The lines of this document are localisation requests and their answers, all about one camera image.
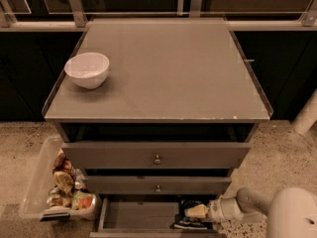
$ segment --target granite floor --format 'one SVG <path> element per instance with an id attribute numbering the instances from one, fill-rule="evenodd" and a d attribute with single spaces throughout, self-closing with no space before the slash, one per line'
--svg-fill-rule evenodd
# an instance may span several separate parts
<path id="1" fill-rule="evenodd" d="M 45 138 L 55 135 L 49 123 L 0 123 L 0 237 L 89 237 L 93 221 L 38 222 L 21 219 L 18 211 Z M 224 197 L 249 187 L 272 198 L 284 187 L 299 186 L 317 194 L 317 125 L 304 136 L 288 121 L 262 123 L 252 149 Z M 226 222 L 216 228 L 227 237 L 265 237 L 261 223 Z"/>

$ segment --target closed drawer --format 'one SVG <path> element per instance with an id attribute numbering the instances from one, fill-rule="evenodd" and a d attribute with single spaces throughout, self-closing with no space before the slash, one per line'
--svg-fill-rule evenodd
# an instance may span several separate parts
<path id="1" fill-rule="evenodd" d="M 235 169 L 248 143 L 79 142 L 62 145 L 79 169 Z"/>
<path id="2" fill-rule="evenodd" d="M 230 178 L 86 177 L 89 190 L 103 194 L 223 194 Z"/>
<path id="3" fill-rule="evenodd" d="M 90 237 L 111 238 L 226 238 L 224 234 L 208 230 L 173 229 L 181 218 L 179 202 L 169 197 L 129 198 L 105 197 L 102 205 L 98 232 Z"/>

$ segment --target box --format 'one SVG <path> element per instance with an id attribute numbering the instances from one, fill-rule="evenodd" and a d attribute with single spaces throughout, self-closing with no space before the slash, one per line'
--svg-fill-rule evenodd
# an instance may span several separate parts
<path id="1" fill-rule="evenodd" d="M 25 196 L 19 209 L 21 218 L 38 220 L 56 219 L 88 219 L 96 218 L 99 197 L 96 196 L 89 209 L 71 210 L 60 207 L 56 210 L 48 210 L 47 200 L 49 191 L 54 187 L 53 162 L 62 144 L 59 135 L 46 138 L 40 151 L 40 155 L 28 184 Z"/>

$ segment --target white bowl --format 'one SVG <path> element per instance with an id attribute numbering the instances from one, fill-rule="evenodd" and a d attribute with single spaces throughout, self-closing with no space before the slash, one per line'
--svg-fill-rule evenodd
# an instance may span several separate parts
<path id="1" fill-rule="evenodd" d="M 77 85 L 94 89 L 106 79 L 109 71 L 109 60 L 98 53 L 84 53 L 70 59 L 64 70 Z"/>

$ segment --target gray dresser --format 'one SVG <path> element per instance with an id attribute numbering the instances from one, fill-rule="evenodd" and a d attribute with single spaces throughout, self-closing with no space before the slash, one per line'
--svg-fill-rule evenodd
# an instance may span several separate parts
<path id="1" fill-rule="evenodd" d="M 222 19 L 95 19 L 78 54 L 110 60 L 87 90 L 66 76 L 46 119 L 103 199 L 91 237 L 225 237 L 170 228 L 185 198 L 214 199 L 271 108 Z"/>

